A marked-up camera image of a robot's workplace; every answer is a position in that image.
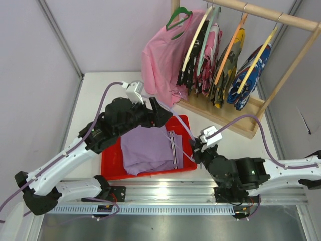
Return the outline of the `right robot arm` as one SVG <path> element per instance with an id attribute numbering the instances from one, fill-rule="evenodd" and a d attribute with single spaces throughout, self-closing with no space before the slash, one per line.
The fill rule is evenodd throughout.
<path id="1" fill-rule="evenodd" d="M 217 153 L 218 145 L 202 150 L 200 139 L 189 141 L 197 164 L 203 164 L 217 186 L 218 203 L 241 203 L 267 191 L 284 187 L 306 186 L 320 189 L 320 151 L 299 160 L 284 160 L 280 165 L 270 159 L 228 159 Z"/>

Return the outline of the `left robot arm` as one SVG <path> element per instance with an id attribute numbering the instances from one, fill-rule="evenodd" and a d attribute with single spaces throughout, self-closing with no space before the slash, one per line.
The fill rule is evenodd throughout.
<path id="1" fill-rule="evenodd" d="M 119 137 L 142 126 L 162 127 L 172 117 L 156 98 L 149 98 L 151 108 L 144 102 L 132 103 L 127 98 L 116 98 L 98 115 L 97 121 L 89 123 L 78 137 L 63 151 L 38 170 L 15 175 L 17 185 L 23 192 L 25 205 L 34 215 L 43 215 L 61 202 L 92 198 L 108 200 L 111 186 L 102 175 L 84 181 L 62 182 L 76 167 L 114 145 Z"/>

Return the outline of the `purple trousers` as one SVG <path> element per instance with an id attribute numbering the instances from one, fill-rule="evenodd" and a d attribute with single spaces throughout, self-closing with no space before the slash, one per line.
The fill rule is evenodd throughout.
<path id="1" fill-rule="evenodd" d="M 138 175 L 184 167 L 182 137 L 174 131 L 138 126 L 121 137 L 124 169 Z"/>

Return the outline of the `purple hanger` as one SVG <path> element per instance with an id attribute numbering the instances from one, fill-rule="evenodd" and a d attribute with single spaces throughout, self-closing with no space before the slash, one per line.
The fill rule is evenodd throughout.
<path id="1" fill-rule="evenodd" d="M 158 102 L 159 105 L 164 108 L 165 110 L 169 111 L 180 123 L 181 125 L 183 126 L 183 128 L 185 129 L 185 131 L 188 133 L 189 137 L 191 138 L 191 140 L 195 140 L 191 130 L 188 128 L 188 126 L 186 125 L 186 123 L 182 120 L 182 118 L 174 111 L 172 110 L 170 107 L 166 106 L 165 104 L 163 104 L 162 102 Z M 195 162 L 195 159 L 193 157 L 193 154 L 186 154 L 184 151 L 182 151 L 183 154 L 189 159 L 191 160 L 192 162 Z"/>

